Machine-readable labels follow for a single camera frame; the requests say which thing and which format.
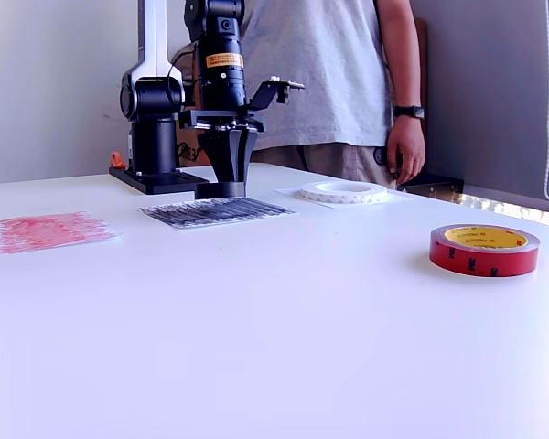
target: robotic arm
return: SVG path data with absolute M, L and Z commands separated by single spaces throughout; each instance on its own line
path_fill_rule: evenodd
M 240 25 L 243 0 L 187 0 L 185 23 L 195 43 L 201 91 L 200 110 L 183 112 L 181 73 L 168 62 L 167 0 L 139 0 L 139 63 L 123 77 L 121 107 L 132 122 L 130 165 L 111 173 L 147 194 L 195 190 L 196 198 L 246 195 L 248 166 L 265 123 L 255 113 L 276 97 L 288 103 L 302 84 L 276 77 L 264 82 L 248 102 Z M 219 183 L 177 170 L 176 118 L 181 128 L 200 129 Z

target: human hand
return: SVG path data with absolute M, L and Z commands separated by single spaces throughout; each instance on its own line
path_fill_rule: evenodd
M 421 121 L 413 117 L 400 116 L 388 138 L 386 158 L 391 174 L 398 169 L 397 157 L 403 158 L 400 175 L 396 184 L 402 185 L 416 177 L 425 164 L 425 138 Z

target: gray t-shirt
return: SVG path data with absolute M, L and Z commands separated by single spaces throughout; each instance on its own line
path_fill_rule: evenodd
M 306 85 L 260 114 L 256 149 L 340 142 L 384 146 L 389 82 L 372 0 L 246 0 L 242 52 L 248 96 L 278 76 Z

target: paper sheet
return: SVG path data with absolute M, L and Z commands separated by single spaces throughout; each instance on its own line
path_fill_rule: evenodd
M 0 220 L 0 255 L 105 241 L 118 236 L 88 212 Z
M 289 197 L 300 199 L 301 201 L 305 201 L 306 203 L 315 203 L 319 204 L 321 206 L 325 206 L 326 208 L 330 209 L 362 209 L 364 207 L 374 206 L 377 204 L 393 204 L 398 203 L 401 201 L 410 201 L 407 197 L 402 197 L 400 195 L 395 194 L 388 194 L 388 197 L 385 201 L 380 203 L 373 203 L 373 204 L 334 204 L 334 203 L 324 203 L 321 201 L 312 201 L 310 199 L 304 199 L 300 196 L 301 189 L 277 189 L 275 192 L 278 192 L 280 194 L 288 195 Z
M 201 199 L 140 210 L 176 229 L 261 220 L 295 213 L 250 198 Z

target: khaki shorts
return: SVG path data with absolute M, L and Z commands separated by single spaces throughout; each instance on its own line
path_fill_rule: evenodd
M 396 178 L 386 165 L 385 147 L 346 144 L 278 146 L 254 151 L 253 162 L 396 188 Z

